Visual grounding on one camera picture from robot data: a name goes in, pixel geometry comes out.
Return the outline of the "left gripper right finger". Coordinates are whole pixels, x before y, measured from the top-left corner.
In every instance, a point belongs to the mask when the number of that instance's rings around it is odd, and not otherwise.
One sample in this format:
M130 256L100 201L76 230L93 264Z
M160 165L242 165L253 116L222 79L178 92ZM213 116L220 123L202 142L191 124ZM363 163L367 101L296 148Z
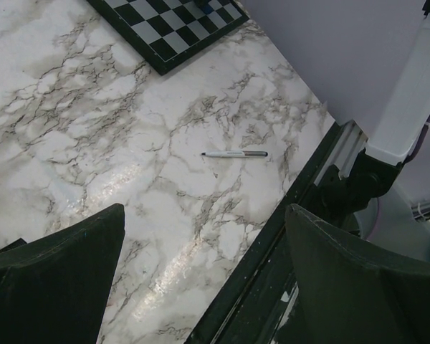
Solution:
M285 226L314 343L430 343L430 262L377 247L297 204Z

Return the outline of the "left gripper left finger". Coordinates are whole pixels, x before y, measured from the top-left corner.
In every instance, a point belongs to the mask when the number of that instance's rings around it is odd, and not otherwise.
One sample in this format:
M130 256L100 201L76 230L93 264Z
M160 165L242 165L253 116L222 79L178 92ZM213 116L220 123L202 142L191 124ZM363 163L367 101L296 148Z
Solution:
M0 343L96 343L124 238L113 204L0 252Z

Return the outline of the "blue whiteboard marker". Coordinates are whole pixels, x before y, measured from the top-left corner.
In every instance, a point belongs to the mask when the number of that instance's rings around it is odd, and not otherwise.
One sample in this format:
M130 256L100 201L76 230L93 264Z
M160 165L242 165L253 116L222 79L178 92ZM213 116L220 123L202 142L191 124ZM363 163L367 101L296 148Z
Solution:
M268 156L268 152L251 150L226 150L203 152L201 155L209 158L266 158Z

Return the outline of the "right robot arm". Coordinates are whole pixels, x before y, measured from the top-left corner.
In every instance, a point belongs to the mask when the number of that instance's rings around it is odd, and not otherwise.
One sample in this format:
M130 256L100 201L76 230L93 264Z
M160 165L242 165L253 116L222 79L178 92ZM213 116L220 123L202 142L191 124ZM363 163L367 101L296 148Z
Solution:
M340 226L372 199L386 194L418 153L430 126L430 1L406 66L379 124L355 158L350 173L321 186L314 214Z

